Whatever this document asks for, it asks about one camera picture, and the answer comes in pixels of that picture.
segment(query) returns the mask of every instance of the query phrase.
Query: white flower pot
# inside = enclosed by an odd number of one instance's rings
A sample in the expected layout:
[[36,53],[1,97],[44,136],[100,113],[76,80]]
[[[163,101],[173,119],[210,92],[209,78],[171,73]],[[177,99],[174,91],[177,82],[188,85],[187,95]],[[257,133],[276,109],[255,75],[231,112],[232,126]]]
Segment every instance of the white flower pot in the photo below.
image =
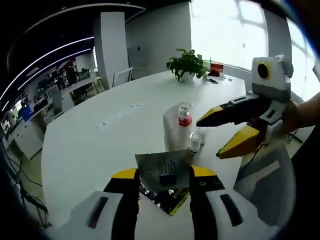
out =
[[183,76],[180,79],[180,82],[182,83],[191,83],[194,79],[195,73],[189,73],[189,72],[185,72],[183,74]]

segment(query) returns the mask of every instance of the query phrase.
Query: green leaves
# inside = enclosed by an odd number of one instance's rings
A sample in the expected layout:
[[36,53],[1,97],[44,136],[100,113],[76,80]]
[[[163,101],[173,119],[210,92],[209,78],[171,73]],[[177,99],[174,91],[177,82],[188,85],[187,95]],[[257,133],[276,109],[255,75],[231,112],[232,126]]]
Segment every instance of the green leaves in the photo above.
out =
[[178,81],[185,73],[195,73],[196,77],[201,78],[206,69],[204,68],[204,61],[202,56],[195,56],[195,50],[186,51],[183,48],[176,49],[177,52],[182,52],[181,57],[171,57],[166,63],[166,68],[171,70]]

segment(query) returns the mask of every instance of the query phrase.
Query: potted plant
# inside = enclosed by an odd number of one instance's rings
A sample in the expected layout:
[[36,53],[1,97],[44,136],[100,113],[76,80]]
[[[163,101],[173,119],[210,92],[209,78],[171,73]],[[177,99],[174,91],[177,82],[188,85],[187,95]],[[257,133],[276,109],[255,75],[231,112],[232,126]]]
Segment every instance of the potted plant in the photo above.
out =
[[166,67],[171,70],[178,82],[191,82],[195,75],[199,79],[205,74],[204,61],[201,55],[195,55],[195,50],[186,51],[178,48],[176,51],[182,52],[182,56],[171,57]]

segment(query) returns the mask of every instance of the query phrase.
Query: white round table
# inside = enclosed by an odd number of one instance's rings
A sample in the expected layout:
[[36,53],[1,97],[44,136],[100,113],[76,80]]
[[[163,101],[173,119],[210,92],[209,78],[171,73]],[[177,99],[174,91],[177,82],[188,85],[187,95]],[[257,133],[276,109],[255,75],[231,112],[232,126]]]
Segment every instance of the white round table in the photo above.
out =
[[[53,226],[65,224],[92,192],[103,191],[114,173],[136,168],[135,154],[165,151],[162,115],[171,106],[192,103],[195,129],[210,108],[246,94],[242,79],[226,76],[218,82],[194,78],[179,83],[170,71],[161,72],[100,93],[51,122],[43,143],[42,182]],[[216,153],[243,125],[209,129],[195,163],[217,172],[226,189],[234,186],[241,158],[221,160]],[[190,198],[168,216],[142,196],[135,237],[193,240]]]

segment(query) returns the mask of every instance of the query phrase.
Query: ceiling light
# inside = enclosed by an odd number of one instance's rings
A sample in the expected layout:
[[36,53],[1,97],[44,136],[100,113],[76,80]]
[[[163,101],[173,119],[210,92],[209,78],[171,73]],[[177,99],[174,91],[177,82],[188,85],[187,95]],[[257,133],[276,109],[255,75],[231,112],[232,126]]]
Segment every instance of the ceiling light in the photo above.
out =
[[85,40],[89,40],[89,39],[93,39],[94,36],[91,36],[91,37],[87,37],[87,38],[84,38],[84,39],[80,39],[78,41],[73,41],[73,42],[70,42],[66,45],[63,45],[63,46],[60,46],[48,53],[46,53],[45,55],[43,55],[42,57],[38,58],[37,60],[35,60],[33,63],[31,63],[29,66],[27,66],[24,70],[22,70],[22,72],[20,72],[13,80],[12,82],[7,86],[7,88],[4,90],[4,92],[2,93],[2,95],[0,96],[0,101],[1,99],[4,97],[5,93],[8,91],[8,89],[11,87],[11,85],[17,80],[18,77],[21,76],[21,74],[23,74],[28,68],[30,68],[33,64],[35,64],[36,62],[38,62],[39,60],[43,59],[44,57],[48,56],[49,54],[52,54],[53,52],[59,50],[59,49],[62,49],[66,46],[69,46],[69,45],[72,45],[72,44],[76,44],[76,43],[79,43],[79,42],[82,42],[82,41],[85,41]]
[[37,76],[39,73],[41,73],[43,70],[46,70],[47,68],[51,67],[52,65],[55,65],[56,63],[60,62],[61,60],[64,60],[64,59],[67,59],[67,58],[70,58],[72,57],[73,55],[77,55],[77,54],[80,54],[80,53],[83,53],[85,51],[88,51],[88,50],[91,50],[91,48],[88,48],[86,50],[83,50],[83,51],[78,51],[74,54],[71,54],[69,56],[65,56],[64,58],[61,58],[60,60],[58,61],[55,61],[54,63],[51,63],[50,65],[46,66],[45,68],[42,68],[40,71],[38,71],[36,74],[34,74],[32,77],[30,77],[27,81],[24,82],[24,84],[22,84],[18,90],[20,90],[27,82],[29,82],[31,79],[33,79],[35,76]]
[[5,110],[6,106],[8,105],[9,101],[6,102],[6,104],[4,105],[4,107],[2,108],[2,112]]

